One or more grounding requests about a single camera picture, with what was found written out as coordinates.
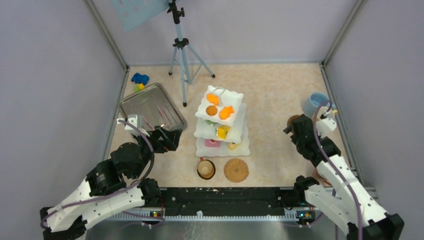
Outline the pink cake toy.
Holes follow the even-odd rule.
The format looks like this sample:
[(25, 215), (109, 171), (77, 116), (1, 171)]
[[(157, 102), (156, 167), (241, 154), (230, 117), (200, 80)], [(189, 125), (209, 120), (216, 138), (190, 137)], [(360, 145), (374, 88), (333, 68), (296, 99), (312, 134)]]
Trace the pink cake toy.
[(219, 148), (221, 146), (221, 142), (219, 140), (206, 139), (204, 145), (207, 148)]

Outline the small orange-rimmed mug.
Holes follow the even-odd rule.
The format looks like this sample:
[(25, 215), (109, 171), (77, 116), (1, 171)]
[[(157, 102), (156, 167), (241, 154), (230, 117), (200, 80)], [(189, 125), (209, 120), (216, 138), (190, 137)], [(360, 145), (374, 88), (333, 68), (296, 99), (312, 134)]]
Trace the small orange-rimmed mug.
[(215, 164), (209, 159), (200, 158), (200, 162), (197, 165), (197, 173), (207, 175), (210, 173), (216, 173)]

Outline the orange round pastry toy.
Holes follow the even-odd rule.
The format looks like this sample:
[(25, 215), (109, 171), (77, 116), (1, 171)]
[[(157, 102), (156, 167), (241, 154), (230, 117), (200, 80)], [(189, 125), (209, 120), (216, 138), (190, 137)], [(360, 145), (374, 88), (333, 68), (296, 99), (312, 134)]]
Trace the orange round pastry toy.
[(208, 116), (215, 116), (218, 113), (218, 108), (214, 105), (210, 105), (205, 109), (205, 112)]

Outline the yellow cake slice toy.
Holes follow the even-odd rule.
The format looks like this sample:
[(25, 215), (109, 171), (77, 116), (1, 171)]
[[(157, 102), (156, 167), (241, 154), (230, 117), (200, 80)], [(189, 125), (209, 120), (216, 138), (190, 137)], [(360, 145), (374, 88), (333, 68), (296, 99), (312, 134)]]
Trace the yellow cake slice toy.
[(216, 136), (220, 139), (226, 139), (231, 127), (228, 125), (220, 125), (216, 128)]

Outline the yellow white cake toy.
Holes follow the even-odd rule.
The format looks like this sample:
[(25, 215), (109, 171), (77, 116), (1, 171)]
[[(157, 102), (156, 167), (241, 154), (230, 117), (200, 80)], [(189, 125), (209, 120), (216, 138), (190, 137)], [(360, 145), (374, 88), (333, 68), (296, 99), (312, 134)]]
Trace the yellow white cake toy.
[(227, 146), (230, 151), (234, 151), (239, 145), (239, 143), (230, 142)]

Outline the green swirl roll cake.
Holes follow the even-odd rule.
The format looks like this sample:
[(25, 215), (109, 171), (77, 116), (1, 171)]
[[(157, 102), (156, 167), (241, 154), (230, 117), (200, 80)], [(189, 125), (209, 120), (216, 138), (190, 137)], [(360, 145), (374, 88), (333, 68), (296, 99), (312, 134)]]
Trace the green swirl roll cake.
[(207, 120), (205, 119), (205, 122), (210, 125), (210, 126), (215, 126), (217, 124), (217, 122), (211, 121), (211, 120)]

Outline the black orange round coaster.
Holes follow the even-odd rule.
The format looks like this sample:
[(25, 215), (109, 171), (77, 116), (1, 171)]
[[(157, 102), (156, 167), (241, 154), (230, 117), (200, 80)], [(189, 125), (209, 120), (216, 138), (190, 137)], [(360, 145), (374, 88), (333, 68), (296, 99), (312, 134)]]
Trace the black orange round coaster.
[(201, 178), (201, 179), (204, 179), (204, 180), (210, 180), (210, 179), (212, 179), (213, 177), (214, 177), (214, 175), (215, 175), (215, 173), (214, 172), (212, 172), (212, 173), (209, 173), (209, 174), (201, 174), (201, 173), (197, 173), (198, 174), (198, 176)]

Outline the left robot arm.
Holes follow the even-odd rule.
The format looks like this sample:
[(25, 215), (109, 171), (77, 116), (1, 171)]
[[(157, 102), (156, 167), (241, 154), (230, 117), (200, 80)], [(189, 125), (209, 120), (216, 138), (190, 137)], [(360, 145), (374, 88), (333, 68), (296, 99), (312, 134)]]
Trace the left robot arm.
[(162, 197), (158, 182), (149, 178), (155, 155), (176, 151), (182, 129), (155, 126), (140, 130), (98, 163), (67, 198), (40, 210), (45, 240), (83, 240), (89, 229), (121, 212), (154, 207)]

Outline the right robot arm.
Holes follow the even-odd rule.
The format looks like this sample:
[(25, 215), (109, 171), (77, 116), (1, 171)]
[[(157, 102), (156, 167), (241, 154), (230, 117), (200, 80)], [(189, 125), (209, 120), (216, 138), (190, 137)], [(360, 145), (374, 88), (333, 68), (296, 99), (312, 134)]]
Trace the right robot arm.
[(288, 120), (284, 132), (291, 135), (297, 152), (312, 163), (335, 191), (332, 195), (317, 179), (300, 175), (293, 187), (294, 202), (318, 208), (348, 240), (398, 240), (404, 220), (374, 200), (348, 167), (340, 149), (324, 135), (335, 126), (331, 118), (315, 122), (303, 114)]

